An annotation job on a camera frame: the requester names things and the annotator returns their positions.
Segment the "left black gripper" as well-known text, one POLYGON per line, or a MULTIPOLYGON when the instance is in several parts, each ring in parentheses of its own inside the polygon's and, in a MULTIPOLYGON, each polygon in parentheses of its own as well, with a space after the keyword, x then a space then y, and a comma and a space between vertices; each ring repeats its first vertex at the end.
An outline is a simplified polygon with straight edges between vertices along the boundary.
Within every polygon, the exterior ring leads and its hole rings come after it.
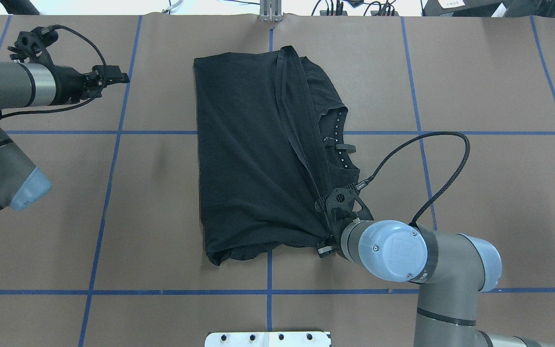
POLYGON ((130 83, 128 74, 113 65, 93 66, 89 73, 80 73, 68 66, 53 66, 53 79, 55 106, 76 105, 87 99, 100 98, 106 85, 130 83))

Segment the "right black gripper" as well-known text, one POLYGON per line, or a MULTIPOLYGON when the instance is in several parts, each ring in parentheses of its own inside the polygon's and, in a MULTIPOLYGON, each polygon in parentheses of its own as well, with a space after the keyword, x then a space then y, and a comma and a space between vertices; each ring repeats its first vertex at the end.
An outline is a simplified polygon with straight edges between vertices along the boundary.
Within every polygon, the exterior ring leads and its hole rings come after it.
POLYGON ((316 251, 319 258, 328 257, 337 253, 344 255, 342 251, 342 235, 346 228, 359 219, 357 212, 332 212, 330 217, 331 235, 328 242, 318 242, 316 251))

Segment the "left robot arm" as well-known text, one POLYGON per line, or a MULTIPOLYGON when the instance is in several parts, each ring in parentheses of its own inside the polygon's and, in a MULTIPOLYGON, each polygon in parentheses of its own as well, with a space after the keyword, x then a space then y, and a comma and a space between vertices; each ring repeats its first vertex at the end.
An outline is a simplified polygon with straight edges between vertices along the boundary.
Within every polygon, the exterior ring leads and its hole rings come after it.
MULTIPOLYGON (((96 65, 88 73, 52 62, 0 61, 0 121, 26 114, 72 110, 130 82, 119 66, 96 65)), ((22 211, 46 195, 52 183, 0 127, 0 211, 22 211)))

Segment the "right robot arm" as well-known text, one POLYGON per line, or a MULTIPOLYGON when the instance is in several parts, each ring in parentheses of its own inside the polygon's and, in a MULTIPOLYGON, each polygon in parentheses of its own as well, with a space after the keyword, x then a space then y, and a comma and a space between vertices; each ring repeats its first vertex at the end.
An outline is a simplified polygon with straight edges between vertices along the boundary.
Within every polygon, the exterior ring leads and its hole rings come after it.
POLYGON ((480 293, 502 276, 502 258, 487 240, 398 220, 353 218, 316 246, 336 252, 385 281, 419 286, 415 347, 544 347, 524 336, 491 334, 476 327, 480 293))

